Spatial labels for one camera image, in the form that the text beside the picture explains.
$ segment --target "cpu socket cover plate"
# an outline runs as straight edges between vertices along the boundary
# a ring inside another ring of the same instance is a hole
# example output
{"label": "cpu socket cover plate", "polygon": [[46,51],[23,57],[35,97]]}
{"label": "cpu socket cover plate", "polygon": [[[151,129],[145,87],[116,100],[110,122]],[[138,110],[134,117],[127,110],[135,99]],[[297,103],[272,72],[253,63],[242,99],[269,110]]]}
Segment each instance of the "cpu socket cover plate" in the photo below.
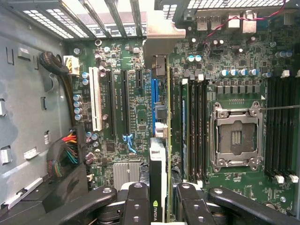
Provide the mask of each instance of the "cpu socket cover plate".
{"label": "cpu socket cover plate", "polygon": [[262,162],[263,113],[254,101],[250,109],[223,109],[215,103],[211,117],[213,143],[210,151],[214,172],[221,167],[249,166]]}

